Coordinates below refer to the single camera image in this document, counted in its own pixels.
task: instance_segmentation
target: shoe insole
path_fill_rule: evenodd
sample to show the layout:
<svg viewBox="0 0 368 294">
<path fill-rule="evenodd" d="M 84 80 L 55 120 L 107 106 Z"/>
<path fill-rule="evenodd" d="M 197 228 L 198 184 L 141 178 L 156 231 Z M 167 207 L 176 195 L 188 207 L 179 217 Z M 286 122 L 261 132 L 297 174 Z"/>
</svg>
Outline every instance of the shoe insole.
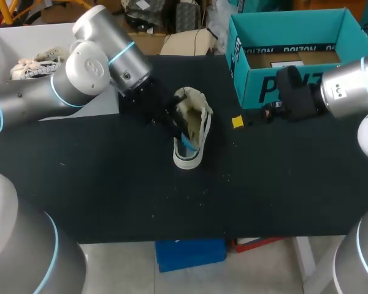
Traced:
<svg viewBox="0 0 368 294">
<path fill-rule="evenodd" d="M 188 123 L 188 134 L 190 135 L 189 139 L 194 147 L 199 147 L 199 133 L 201 130 L 202 124 L 202 113 L 191 108 L 188 110 L 184 116 L 185 120 Z"/>
</svg>

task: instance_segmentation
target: black tablecloth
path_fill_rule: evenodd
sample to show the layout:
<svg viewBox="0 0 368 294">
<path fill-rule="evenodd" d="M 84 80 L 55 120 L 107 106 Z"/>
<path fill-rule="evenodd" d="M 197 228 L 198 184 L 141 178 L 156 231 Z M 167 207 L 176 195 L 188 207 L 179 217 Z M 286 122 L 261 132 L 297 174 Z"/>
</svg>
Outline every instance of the black tablecloth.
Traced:
<svg viewBox="0 0 368 294">
<path fill-rule="evenodd" d="M 214 110 L 202 165 L 126 115 L 59 119 L 0 135 L 0 173 L 80 243 L 346 234 L 368 208 L 361 118 L 233 129 L 240 114 L 224 56 L 150 58 L 175 91 Z"/>
</svg>

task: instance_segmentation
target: white sneaker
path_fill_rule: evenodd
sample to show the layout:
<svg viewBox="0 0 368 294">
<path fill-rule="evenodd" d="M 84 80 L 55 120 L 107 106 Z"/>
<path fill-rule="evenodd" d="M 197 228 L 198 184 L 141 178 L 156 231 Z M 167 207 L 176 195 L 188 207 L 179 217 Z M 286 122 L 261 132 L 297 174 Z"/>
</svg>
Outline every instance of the white sneaker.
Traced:
<svg viewBox="0 0 368 294">
<path fill-rule="evenodd" d="M 177 105 L 177 110 L 188 123 L 188 138 L 181 141 L 174 138 L 173 161 L 184 169 L 196 168 L 203 158 L 204 144 L 211 126 L 213 110 L 210 108 L 203 93 L 197 89 L 184 87 L 176 91 L 175 96 L 187 96 Z"/>
<path fill-rule="evenodd" d="M 50 75 L 66 60 L 67 53 L 60 47 L 39 53 L 35 58 L 21 59 L 10 71 L 11 80 L 25 80 Z"/>
</svg>

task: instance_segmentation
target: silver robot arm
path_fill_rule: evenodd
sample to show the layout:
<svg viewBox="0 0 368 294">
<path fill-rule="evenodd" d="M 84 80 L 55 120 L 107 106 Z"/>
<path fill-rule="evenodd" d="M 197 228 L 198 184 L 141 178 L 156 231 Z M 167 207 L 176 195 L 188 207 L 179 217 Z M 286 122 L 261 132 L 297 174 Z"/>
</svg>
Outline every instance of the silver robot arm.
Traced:
<svg viewBox="0 0 368 294">
<path fill-rule="evenodd" d="M 110 81 L 123 97 L 121 112 L 140 115 L 146 123 L 159 122 L 179 139 L 182 134 L 188 137 L 186 122 L 175 107 L 182 99 L 152 77 L 149 61 L 104 6 L 88 10 L 72 32 L 78 44 L 53 75 L 0 83 L 0 133 L 43 118 L 71 115 Z"/>
<path fill-rule="evenodd" d="M 300 83 L 299 73 L 293 67 L 280 70 L 278 75 L 277 83 L 284 105 L 284 109 L 279 110 L 285 116 L 293 111 L 292 120 L 327 112 L 336 118 L 363 113 L 365 118 L 358 128 L 358 142 L 368 157 L 368 56 L 324 73 L 318 85 Z M 301 94 L 304 94 L 301 96 L 304 111 L 300 110 L 298 102 Z M 329 266 L 329 274 L 332 273 L 339 294 L 368 294 L 368 212 L 343 239 Z"/>
<path fill-rule="evenodd" d="M 108 59 L 84 42 L 51 76 L 0 83 L 0 133 L 51 116 L 71 115 L 106 89 Z"/>
</svg>

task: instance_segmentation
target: yellow sticky note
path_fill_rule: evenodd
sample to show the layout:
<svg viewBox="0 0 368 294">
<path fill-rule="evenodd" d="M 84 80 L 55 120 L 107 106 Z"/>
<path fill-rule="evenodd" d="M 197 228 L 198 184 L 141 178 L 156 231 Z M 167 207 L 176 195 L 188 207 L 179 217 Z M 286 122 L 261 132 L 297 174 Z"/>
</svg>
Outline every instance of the yellow sticky note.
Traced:
<svg viewBox="0 0 368 294">
<path fill-rule="evenodd" d="M 243 117 L 241 117 L 240 115 L 236 118 L 232 118 L 232 123 L 233 123 L 233 129 L 235 129 L 236 127 L 243 127 L 244 126 Z"/>
</svg>

